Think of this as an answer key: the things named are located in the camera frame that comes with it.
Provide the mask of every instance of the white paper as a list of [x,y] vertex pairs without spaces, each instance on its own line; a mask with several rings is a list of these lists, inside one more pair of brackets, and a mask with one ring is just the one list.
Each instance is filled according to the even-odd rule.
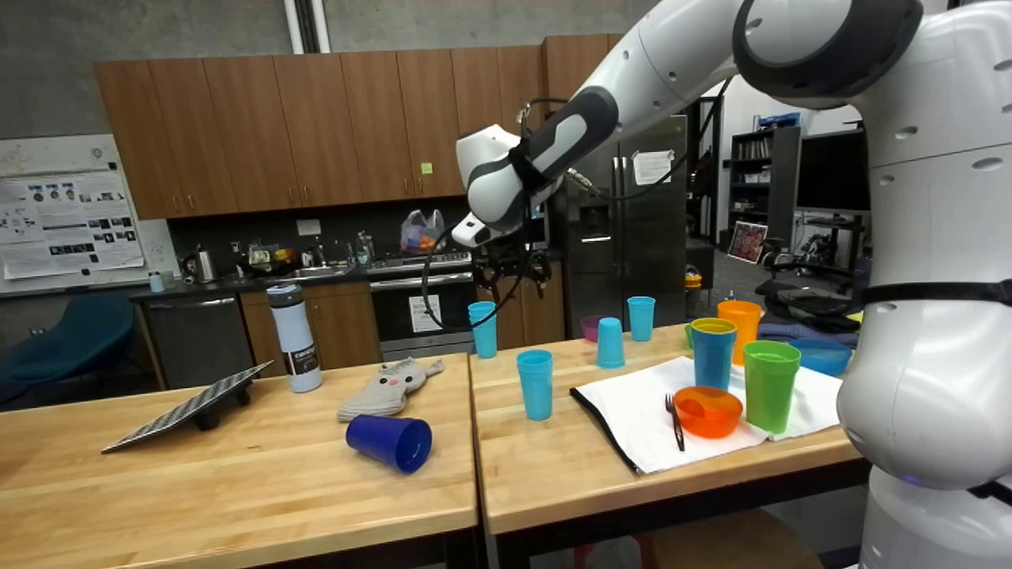
[[669,177],[674,152],[637,152],[631,155],[631,184],[653,185]]
[[0,181],[4,277],[143,264],[127,184],[115,169]]
[[[432,315],[444,322],[440,294],[426,294]],[[412,332],[440,332],[440,322],[424,310],[424,298],[407,298]]]
[[[686,432],[686,450],[677,450],[674,424],[665,407],[677,388],[693,384],[693,359],[677,357],[648,369],[579,384],[579,393],[601,410],[615,443],[643,473],[666,472],[677,466],[703,462],[713,456],[737,451],[771,438],[745,420],[725,438],[703,438]],[[794,380],[794,404],[789,431],[775,438],[816,432],[839,424],[834,394],[841,380],[801,365]],[[745,402],[744,369],[729,369],[729,394]]]

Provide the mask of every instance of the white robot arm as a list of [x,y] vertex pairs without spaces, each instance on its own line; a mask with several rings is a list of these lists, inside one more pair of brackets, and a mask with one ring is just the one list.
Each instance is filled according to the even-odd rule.
[[603,140],[719,79],[855,103],[870,140],[870,305],[839,410],[876,466],[868,566],[1012,566],[1012,2],[661,0],[533,136],[460,142],[466,245]]

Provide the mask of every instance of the wall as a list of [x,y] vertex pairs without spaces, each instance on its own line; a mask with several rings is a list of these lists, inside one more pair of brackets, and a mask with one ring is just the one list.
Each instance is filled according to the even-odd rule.
[[[333,51],[622,30],[644,0],[325,0]],[[290,55],[280,0],[0,0],[0,140],[108,132],[94,59]]]

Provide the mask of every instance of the poster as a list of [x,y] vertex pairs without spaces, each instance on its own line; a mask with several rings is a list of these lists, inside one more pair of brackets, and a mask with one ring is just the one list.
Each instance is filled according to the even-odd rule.
[[140,267],[140,230],[124,177],[4,177],[0,262],[8,280]]

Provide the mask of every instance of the refrigerator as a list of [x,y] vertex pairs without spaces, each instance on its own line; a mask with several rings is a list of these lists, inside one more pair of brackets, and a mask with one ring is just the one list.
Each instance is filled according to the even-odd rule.
[[669,114],[569,167],[553,203],[569,334],[597,315],[629,324],[629,294],[657,298],[657,324],[686,318],[686,142],[686,118]]

